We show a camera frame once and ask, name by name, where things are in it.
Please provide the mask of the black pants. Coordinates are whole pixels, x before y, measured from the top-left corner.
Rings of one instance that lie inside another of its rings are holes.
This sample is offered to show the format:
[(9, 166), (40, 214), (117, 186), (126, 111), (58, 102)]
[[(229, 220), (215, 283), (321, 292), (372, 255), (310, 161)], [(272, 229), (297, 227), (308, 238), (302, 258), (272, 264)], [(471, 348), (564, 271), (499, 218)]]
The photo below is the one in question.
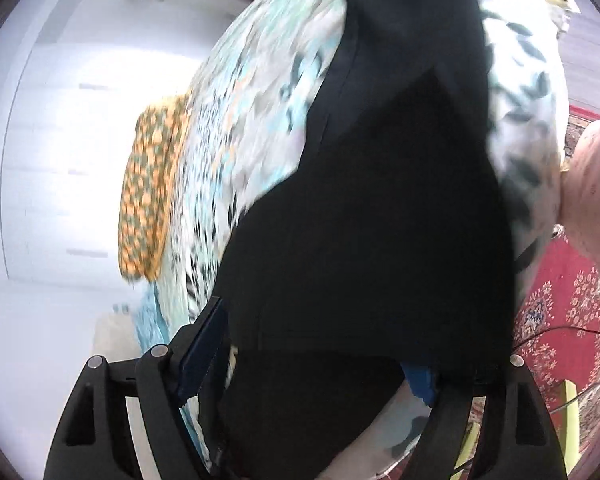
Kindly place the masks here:
[(477, 0), (346, 0), (299, 166), (239, 221), (215, 281), (236, 477), (316, 478), (415, 370), (434, 409), (406, 475), (449, 477), (477, 373), (462, 347), (493, 310), (460, 288), (484, 266), (514, 302), (487, 117)]

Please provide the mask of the yellow-green plastic object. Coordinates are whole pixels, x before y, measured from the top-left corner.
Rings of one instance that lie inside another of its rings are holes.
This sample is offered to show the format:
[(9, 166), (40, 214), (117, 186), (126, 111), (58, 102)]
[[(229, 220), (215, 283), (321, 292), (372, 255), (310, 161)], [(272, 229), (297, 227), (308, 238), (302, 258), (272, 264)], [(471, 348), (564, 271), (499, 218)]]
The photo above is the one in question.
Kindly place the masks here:
[(565, 379), (562, 384), (564, 394), (564, 423), (562, 424), (562, 455), (567, 474), (580, 460), (580, 415), (577, 386)]

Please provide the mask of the red patterned rug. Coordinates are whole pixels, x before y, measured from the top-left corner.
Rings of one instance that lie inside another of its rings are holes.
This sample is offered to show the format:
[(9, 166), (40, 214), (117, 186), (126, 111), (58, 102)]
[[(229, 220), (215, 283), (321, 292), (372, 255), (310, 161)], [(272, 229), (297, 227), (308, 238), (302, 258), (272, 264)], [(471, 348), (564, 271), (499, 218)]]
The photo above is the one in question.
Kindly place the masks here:
[(570, 245), (559, 212), (558, 234), (516, 316), (515, 360), (528, 365), (561, 450), (562, 384), (577, 386), (580, 460), (568, 476), (584, 479), (600, 463), (600, 274)]

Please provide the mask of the far blue floral pillow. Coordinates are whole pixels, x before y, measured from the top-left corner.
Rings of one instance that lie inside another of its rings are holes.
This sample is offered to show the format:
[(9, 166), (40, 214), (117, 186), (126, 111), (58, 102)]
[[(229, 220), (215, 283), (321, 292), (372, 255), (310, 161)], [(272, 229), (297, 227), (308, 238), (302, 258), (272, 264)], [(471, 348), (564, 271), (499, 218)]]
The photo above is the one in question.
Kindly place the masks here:
[(140, 305), (132, 313), (140, 353), (145, 353), (156, 344), (168, 344), (171, 340), (154, 283), (148, 283)]

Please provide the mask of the pink dotted pajama leg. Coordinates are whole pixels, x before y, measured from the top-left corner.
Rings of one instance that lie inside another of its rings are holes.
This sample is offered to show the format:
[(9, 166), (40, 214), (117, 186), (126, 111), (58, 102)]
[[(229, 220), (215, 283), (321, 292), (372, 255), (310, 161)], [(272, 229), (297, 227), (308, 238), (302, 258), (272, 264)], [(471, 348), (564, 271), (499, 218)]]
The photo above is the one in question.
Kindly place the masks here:
[(558, 222), (570, 245), (591, 259), (600, 274), (600, 120), (581, 134), (562, 173)]

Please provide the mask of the orange patterned folded blanket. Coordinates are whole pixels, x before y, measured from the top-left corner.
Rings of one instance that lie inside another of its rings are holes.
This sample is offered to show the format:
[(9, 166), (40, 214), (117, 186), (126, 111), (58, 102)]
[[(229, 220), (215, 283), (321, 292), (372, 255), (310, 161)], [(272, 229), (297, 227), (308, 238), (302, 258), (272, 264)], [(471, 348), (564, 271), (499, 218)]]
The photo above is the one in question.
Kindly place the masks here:
[(118, 261), (122, 278), (153, 282), (170, 226), (178, 160), (189, 132), (190, 94), (140, 114), (122, 181), (118, 221)]

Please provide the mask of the floral bed sheet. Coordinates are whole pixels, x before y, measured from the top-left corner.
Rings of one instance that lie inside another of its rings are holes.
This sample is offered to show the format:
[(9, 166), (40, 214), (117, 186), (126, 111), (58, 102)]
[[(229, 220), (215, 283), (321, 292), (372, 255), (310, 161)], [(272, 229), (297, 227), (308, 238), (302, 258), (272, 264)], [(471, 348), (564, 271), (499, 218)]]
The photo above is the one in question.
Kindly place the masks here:
[[(505, 310), (484, 266), (460, 288), (464, 301), (490, 302), (480, 330), (463, 344), (463, 363), (512, 354), (514, 322), (550, 241), (560, 201), (557, 98), (565, 87), (556, 28), (545, 0), (477, 0), (484, 32), (486, 154), (507, 214), (514, 302)], [(249, 208), (298, 168), (306, 118), (343, 35), (346, 0), (254, 0), (224, 32), (190, 95), (189, 132), (178, 168), (169, 246), (159, 288), (181, 292), (189, 318), (164, 312), (172, 339), (213, 297), (230, 237)], [(228, 336), (227, 392), (237, 363)], [(426, 370), (415, 370), (370, 426), (314, 479), (368, 479), (409, 460), (434, 407)], [(212, 422), (201, 398), (181, 413), (205, 460), (222, 454), (219, 404)]]

